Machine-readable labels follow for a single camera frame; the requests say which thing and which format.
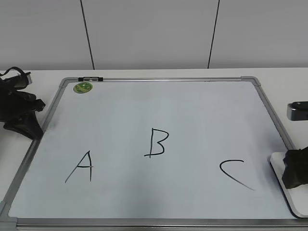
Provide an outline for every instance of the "white surface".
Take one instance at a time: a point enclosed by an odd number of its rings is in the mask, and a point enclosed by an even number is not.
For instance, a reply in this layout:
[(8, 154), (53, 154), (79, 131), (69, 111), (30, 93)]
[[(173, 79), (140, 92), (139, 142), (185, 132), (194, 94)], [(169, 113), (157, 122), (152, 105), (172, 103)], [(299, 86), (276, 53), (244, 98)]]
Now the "white surface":
[(96, 69), (205, 68), (217, 0), (83, 0)]
[[(37, 113), (39, 120), (65, 77), (239, 77), (256, 76), (277, 115), (285, 126), (296, 148), (307, 146), (307, 121), (290, 121), (286, 116), (287, 104), (308, 99), (308, 68), (260, 68), (260, 69), (192, 69), (192, 70), (67, 70), (32, 71), (33, 83), (26, 91), (35, 93), (46, 103), (44, 111)], [(0, 128), (0, 200), (7, 192), (12, 179), (30, 145), (30, 140), (12, 131)]]
[[(270, 169), (286, 151), (250, 82), (69, 84), (12, 203), (19, 218), (292, 218)], [(149, 153), (151, 128), (170, 136)], [(153, 153), (161, 151), (154, 133)], [(76, 169), (90, 150), (88, 169)], [(223, 168), (254, 191), (224, 175)], [(81, 165), (89, 165), (84, 160)]]
[(308, 1), (221, 0), (210, 68), (307, 67)]
[(284, 157), (285, 153), (273, 153), (270, 158), (270, 163), (273, 166), (293, 213), (300, 218), (308, 218), (308, 185), (300, 185), (293, 189), (285, 188), (282, 181), (282, 175), (285, 169)]
[(78, 0), (1, 0), (0, 69), (92, 69)]

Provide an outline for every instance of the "round sticker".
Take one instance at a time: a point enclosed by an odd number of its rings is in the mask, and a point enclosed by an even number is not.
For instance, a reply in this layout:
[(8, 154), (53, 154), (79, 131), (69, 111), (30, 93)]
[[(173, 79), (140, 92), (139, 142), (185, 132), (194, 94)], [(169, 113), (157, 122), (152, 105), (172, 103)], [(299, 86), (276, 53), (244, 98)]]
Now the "round sticker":
[(78, 83), (74, 86), (74, 92), (83, 94), (92, 90), (93, 86), (91, 83)]

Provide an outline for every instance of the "whiteboard frame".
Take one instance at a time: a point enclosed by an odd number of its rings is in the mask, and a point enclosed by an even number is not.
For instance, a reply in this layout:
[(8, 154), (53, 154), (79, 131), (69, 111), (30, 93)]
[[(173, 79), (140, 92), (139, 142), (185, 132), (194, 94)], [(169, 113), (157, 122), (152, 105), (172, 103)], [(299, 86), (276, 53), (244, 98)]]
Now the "whiteboard frame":
[[(295, 149), (289, 135), (277, 117), (272, 105), (266, 97), (256, 77), (218, 77), (218, 78), (103, 78), (103, 77), (67, 77), (64, 78), (48, 109), (42, 129), (46, 131), (58, 103), (69, 83), (74, 82), (145, 82), (145, 81), (181, 81), (181, 82), (216, 82), (216, 81), (249, 81), (258, 92), (277, 131), (287, 149)], [(201, 231), (201, 230), (307, 230), (308, 219), (121, 219), (121, 218), (11, 218), (8, 216), (11, 204), (20, 184), (30, 167), (32, 159), (40, 144), (40, 140), (32, 141), (18, 171), (0, 203), (0, 229), (19, 230), (170, 230), (170, 231)]]

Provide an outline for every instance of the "whiteboard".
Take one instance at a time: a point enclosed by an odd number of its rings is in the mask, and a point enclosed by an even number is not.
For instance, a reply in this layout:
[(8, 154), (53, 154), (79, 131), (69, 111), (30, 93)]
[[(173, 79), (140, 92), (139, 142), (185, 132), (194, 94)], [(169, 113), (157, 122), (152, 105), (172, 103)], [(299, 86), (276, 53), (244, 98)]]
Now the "whiteboard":
[[(286, 147), (251, 82), (92, 82), (83, 94), (76, 84), (9, 216), (293, 218), (268, 161)], [(164, 153), (145, 156), (151, 143)]]

